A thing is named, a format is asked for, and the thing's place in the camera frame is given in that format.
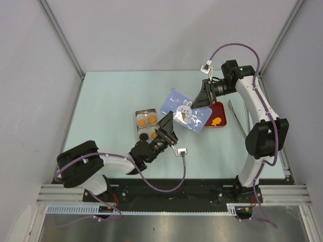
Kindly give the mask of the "metal tongs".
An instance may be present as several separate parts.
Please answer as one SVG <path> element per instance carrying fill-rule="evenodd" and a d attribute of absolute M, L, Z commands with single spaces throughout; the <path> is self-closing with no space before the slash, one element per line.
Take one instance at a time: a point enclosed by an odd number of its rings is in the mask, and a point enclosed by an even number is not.
<path fill-rule="evenodd" d="M 245 129 L 243 128 L 235 110 L 234 110 L 234 106 L 232 104 L 232 101 L 229 99 L 228 100 L 228 107 L 229 107 L 229 110 L 237 124 L 237 127 L 239 128 L 242 136 L 244 139 L 246 139 L 247 135 L 249 134 L 249 132 L 251 131 L 251 119 L 250 119 L 250 114 L 249 114 L 249 111 L 246 107 L 246 104 L 244 104 L 244 109 L 245 109 L 245 116 L 246 116 L 246 127 L 247 127 L 247 131 L 245 131 Z"/>

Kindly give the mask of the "orange flower cookie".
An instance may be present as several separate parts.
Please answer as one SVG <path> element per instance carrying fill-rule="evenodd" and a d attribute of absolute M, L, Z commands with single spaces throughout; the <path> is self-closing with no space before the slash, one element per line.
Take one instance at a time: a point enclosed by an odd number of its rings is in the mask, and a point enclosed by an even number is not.
<path fill-rule="evenodd" d="M 142 127 L 145 127 L 146 126 L 146 120 L 145 119 L 138 119 L 137 120 L 137 125 L 142 128 Z"/>

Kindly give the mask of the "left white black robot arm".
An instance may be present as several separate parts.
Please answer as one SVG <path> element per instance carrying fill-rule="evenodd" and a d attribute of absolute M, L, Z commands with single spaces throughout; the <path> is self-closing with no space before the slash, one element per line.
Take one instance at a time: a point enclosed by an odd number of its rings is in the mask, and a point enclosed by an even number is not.
<path fill-rule="evenodd" d="M 177 144 L 173 117 L 173 112 L 169 111 L 157 123 L 156 137 L 150 142 L 146 138 L 140 139 L 126 156 L 99 152 L 93 140 L 61 153 L 57 157 L 58 171 L 54 181 L 61 182 L 65 188 L 82 187 L 100 201 L 107 201 L 112 190 L 99 172 L 106 169 L 126 175 L 142 173 L 148 163 Z"/>

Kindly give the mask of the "silver tin lid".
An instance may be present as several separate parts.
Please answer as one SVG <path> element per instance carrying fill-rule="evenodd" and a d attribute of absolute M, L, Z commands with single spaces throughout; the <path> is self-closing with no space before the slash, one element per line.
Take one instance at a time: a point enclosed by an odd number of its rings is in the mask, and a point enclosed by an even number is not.
<path fill-rule="evenodd" d="M 185 128 L 200 133 L 212 114 L 209 107 L 192 108 L 193 98 L 173 88 L 160 108 L 162 114 L 173 112 L 173 121 Z"/>

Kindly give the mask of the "black round cookie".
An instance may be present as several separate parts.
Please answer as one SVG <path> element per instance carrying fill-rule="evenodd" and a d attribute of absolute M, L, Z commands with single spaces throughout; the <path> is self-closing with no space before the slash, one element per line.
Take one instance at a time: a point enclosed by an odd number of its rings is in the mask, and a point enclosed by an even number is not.
<path fill-rule="evenodd" d="M 140 141 L 147 141 L 149 139 L 149 135 L 147 133 L 142 133 L 139 135 Z"/>

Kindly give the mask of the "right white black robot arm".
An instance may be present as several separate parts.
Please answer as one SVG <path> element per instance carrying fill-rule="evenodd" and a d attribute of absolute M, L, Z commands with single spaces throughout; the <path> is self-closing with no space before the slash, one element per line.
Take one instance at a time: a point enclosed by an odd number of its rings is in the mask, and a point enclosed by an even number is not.
<path fill-rule="evenodd" d="M 202 81 L 202 87 L 192 103 L 192 109 L 215 104 L 216 98 L 231 93 L 239 93 L 250 113 L 253 128 L 245 138 L 248 152 L 242 171 L 237 175 L 233 197 L 245 202 L 255 191 L 259 176 L 265 165 L 275 166 L 278 152 L 283 148 L 289 122 L 280 118 L 271 108 L 262 92 L 257 73 L 252 66 L 239 66 L 236 60 L 228 60 L 222 66 L 223 78 L 212 79 L 211 61 L 201 67 L 208 74 Z"/>

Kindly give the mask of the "orange round cookie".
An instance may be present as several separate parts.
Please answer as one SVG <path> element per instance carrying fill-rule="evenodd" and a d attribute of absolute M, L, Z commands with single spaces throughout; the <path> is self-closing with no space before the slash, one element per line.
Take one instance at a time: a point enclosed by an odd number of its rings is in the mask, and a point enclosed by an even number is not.
<path fill-rule="evenodd" d="M 156 133 L 156 132 L 152 132 L 152 133 L 151 133 L 151 137 L 152 137 L 152 139 L 155 139 L 155 138 L 156 138 L 156 136 L 157 136 L 157 133 Z"/>
<path fill-rule="evenodd" d="M 151 115 L 147 118 L 147 121 L 151 124 L 154 125 L 155 123 L 157 123 L 157 117 L 155 115 Z"/>

